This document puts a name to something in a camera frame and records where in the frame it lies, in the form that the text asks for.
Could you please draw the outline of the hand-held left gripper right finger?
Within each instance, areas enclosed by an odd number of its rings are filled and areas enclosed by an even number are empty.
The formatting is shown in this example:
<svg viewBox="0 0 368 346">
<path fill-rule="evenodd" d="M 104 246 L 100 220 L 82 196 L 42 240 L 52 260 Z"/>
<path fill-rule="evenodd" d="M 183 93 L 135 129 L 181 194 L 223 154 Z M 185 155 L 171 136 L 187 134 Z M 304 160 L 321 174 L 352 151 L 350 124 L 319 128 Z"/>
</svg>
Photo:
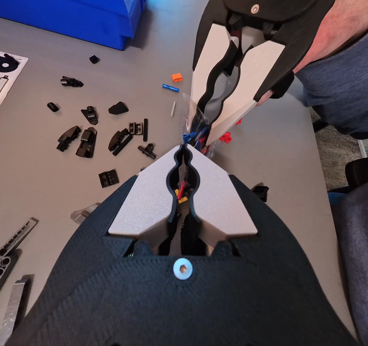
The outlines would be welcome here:
<svg viewBox="0 0 368 346">
<path fill-rule="evenodd" d="M 257 235 L 230 175 L 191 145 L 183 146 L 188 182 L 193 188 L 186 224 L 191 244 L 214 248 L 220 241 Z"/>
</svg>

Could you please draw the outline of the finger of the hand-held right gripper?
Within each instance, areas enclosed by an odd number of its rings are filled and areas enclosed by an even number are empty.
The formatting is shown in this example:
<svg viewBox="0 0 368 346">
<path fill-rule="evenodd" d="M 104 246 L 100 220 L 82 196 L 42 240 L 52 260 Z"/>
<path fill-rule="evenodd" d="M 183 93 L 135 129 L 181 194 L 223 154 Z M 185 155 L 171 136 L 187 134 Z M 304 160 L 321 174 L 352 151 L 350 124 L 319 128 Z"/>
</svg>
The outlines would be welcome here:
<svg viewBox="0 0 368 346">
<path fill-rule="evenodd" d="M 284 48 L 284 45 L 269 40 L 245 54 L 237 86 L 224 100 L 220 115 L 212 123 L 207 145 L 223 136 L 255 106 L 254 97 Z"/>
<path fill-rule="evenodd" d="M 192 77 L 191 99 L 202 113 L 214 95 L 218 76 L 233 63 L 237 50 L 227 28 L 213 23 Z"/>
</svg>

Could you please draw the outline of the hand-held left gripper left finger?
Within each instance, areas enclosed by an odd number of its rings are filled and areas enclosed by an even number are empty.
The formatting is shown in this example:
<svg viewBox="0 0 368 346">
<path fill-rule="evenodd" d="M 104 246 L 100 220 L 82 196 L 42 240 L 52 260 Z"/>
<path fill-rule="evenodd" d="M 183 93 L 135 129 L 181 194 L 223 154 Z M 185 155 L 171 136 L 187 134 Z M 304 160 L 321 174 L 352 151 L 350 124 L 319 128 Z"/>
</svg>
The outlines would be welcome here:
<svg viewBox="0 0 368 346">
<path fill-rule="evenodd" d="M 148 242 L 152 248 L 166 247 L 177 230 L 177 195 L 183 146 L 168 153 L 141 171 L 122 203 L 108 233 Z"/>
</svg>

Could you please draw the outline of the clear bag of lego pieces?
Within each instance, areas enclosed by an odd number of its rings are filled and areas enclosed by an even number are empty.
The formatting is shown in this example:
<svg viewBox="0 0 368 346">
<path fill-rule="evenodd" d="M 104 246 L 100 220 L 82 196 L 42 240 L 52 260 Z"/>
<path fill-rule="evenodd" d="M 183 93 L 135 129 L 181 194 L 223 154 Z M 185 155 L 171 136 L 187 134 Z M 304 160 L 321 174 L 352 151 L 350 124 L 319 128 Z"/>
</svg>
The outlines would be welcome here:
<svg viewBox="0 0 368 346">
<path fill-rule="evenodd" d="M 182 143 L 191 145 L 205 157 L 212 160 L 216 142 L 207 143 L 209 136 L 210 122 L 209 118 L 198 109 L 196 103 L 187 94 L 183 94 L 184 109 L 182 118 Z M 188 168 L 182 164 L 179 168 L 179 183 L 177 191 L 177 200 L 179 203 L 186 201 L 187 191 L 191 189 L 188 183 Z"/>
</svg>

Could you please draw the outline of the person's right forearm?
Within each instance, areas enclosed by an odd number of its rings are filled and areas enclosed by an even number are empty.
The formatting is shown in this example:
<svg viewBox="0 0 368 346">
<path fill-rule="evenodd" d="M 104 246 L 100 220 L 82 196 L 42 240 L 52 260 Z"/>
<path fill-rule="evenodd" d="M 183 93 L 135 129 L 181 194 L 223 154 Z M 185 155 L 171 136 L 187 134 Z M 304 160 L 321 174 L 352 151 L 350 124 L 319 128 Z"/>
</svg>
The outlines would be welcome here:
<svg viewBox="0 0 368 346">
<path fill-rule="evenodd" d="M 327 54 L 332 55 L 367 33 L 368 0 L 335 0 L 325 17 Z"/>
</svg>

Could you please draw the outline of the small black lego brick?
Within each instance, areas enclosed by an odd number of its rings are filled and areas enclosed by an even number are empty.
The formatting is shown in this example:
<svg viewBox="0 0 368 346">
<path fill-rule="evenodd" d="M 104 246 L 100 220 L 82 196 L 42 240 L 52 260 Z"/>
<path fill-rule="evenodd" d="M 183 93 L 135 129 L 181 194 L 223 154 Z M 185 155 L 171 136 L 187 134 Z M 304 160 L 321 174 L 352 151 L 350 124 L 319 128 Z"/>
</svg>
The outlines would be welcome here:
<svg viewBox="0 0 368 346">
<path fill-rule="evenodd" d="M 267 202 L 268 200 L 268 191 L 269 187 L 264 185 L 264 183 L 259 183 L 254 186 L 251 191 L 258 196 L 263 202 Z"/>
</svg>

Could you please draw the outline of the person's right hand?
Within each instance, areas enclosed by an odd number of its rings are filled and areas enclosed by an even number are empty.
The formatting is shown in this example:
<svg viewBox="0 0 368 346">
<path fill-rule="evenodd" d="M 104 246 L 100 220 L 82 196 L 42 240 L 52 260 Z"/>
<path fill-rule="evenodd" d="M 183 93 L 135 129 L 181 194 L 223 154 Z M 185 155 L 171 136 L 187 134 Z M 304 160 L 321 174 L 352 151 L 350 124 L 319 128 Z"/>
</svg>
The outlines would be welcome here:
<svg viewBox="0 0 368 346">
<path fill-rule="evenodd" d="M 343 34 L 339 39 L 339 32 L 347 21 L 348 9 L 345 8 L 345 0 L 336 0 L 333 7 L 324 17 L 317 31 L 315 39 L 305 57 L 293 70 L 294 74 L 299 72 L 309 63 L 320 60 L 330 55 L 347 41 L 348 35 Z"/>
</svg>

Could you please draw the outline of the blue plastic bin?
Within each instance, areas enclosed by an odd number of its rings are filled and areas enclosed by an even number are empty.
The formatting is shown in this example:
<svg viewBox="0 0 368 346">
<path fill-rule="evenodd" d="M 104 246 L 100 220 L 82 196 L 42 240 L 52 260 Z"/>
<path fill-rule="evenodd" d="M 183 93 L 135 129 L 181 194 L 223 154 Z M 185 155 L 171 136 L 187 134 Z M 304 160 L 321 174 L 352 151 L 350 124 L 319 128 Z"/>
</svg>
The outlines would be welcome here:
<svg viewBox="0 0 368 346">
<path fill-rule="evenodd" d="M 0 16 L 109 48 L 133 38 L 145 0 L 1 0 Z"/>
</svg>

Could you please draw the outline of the printed instruction sheet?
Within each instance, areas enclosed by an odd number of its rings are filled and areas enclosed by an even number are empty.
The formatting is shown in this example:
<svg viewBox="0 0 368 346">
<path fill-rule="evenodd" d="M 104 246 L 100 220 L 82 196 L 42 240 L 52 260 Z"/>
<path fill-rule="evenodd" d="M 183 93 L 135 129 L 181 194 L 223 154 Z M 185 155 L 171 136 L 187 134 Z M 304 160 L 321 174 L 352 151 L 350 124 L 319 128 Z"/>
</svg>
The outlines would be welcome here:
<svg viewBox="0 0 368 346">
<path fill-rule="evenodd" d="M 28 58 L 0 52 L 0 104 L 27 63 Z"/>
</svg>

